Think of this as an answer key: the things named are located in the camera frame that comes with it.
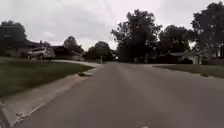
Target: overcast sky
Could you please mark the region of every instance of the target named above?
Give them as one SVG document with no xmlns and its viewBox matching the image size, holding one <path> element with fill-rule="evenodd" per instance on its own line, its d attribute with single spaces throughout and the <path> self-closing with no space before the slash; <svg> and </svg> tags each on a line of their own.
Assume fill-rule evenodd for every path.
<svg viewBox="0 0 224 128">
<path fill-rule="evenodd" d="M 116 43 L 110 34 L 127 12 L 147 10 L 164 27 L 169 24 L 191 28 L 193 13 L 220 0 L 0 0 L 0 20 L 21 22 L 31 41 L 46 40 L 62 44 L 75 36 L 87 50 L 98 40 L 112 48 Z"/>
</svg>

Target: lawn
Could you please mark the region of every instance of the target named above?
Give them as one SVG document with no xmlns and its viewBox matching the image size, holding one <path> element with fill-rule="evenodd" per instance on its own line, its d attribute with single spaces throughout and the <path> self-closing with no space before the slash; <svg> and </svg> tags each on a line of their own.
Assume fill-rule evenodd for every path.
<svg viewBox="0 0 224 128">
<path fill-rule="evenodd" d="M 202 76 L 213 76 L 224 78 L 224 67 L 217 65 L 164 65 L 155 66 L 158 68 L 198 73 Z"/>
<path fill-rule="evenodd" d="M 0 98 L 91 68 L 70 63 L 0 59 Z"/>
</svg>

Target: asphalt road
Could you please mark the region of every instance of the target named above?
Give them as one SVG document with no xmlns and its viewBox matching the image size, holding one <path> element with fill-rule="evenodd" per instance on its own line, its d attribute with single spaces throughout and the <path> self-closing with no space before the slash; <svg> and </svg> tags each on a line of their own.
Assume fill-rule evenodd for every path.
<svg viewBox="0 0 224 128">
<path fill-rule="evenodd" d="M 108 64 L 15 128 L 224 128 L 224 80 Z"/>
</svg>

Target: leafy tree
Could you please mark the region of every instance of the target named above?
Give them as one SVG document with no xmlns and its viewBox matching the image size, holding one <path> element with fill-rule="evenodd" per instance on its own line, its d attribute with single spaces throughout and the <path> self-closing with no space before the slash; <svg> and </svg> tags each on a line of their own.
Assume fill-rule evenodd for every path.
<svg viewBox="0 0 224 128">
<path fill-rule="evenodd" d="M 199 48 L 210 48 L 218 57 L 218 49 L 224 41 L 223 3 L 211 3 L 201 12 L 194 13 L 192 26 L 198 34 Z"/>
<path fill-rule="evenodd" d="M 69 36 L 64 41 L 64 47 L 67 48 L 70 52 L 76 52 L 76 53 L 84 52 L 84 50 L 82 49 L 82 46 L 77 44 L 76 39 L 73 36 Z"/>
<path fill-rule="evenodd" d="M 119 60 L 130 61 L 145 56 L 150 52 L 150 42 L 157 40 L 161 27 L 155 24 L 153 13 L 140 10 L 129 12 L 127 21 L 119 23 L 117 29 L 111 32 L 118 42 Z"/>
<path fill-rule="evenodd" d="M 105 61 L 112 60 L 112 52 L 109 45 L 104 41 L 99 41 L 95 46 L 90 47 L 85 53 L 85 58 L 90 60 L 102 59 Z"/>
<path fill-rule="evenodd" d="M 3 21 L 0 25 L 0 39 L 24 41 L 26 39 L 25 29 L 20 23 Z"/>
<path fill-rule="evenodd" d="M 5 55 L 5 48 L 27 43 L 25 28 L 13 21 L 3 21 L 0 25 L 0 54 Z"/>
<path fill-rule="evenodd" d="M 43 46 L 43 47 L 51 47 L 51 44 L 49 43 L 49 42 L 47 42 L 47 41 L 40 41 L 40 46 Z"/>
<path fill-rule="evenodd" d="M 194 34 L 192 30 L 184 27 L 167 26 L 159 34 L 158 52 L 165 54 L 168 52 L 184 52 L 189 50 L 189 42 L 195 40 Z"/>
</svg>

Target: white car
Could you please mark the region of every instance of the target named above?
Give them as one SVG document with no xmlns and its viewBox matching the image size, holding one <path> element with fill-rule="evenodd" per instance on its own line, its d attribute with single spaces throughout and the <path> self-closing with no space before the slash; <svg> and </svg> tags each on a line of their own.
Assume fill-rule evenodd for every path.
<svg viewBox="0 0 224 128">
<path fill-rule="evenodd" d="M 55 57 L 54 50 L 52 48 L 39 47 L 33 49 L 28 53 L 28 59 L 37 58 L 39 60 L 43 59 L 53 59 Z"/>
</svg>

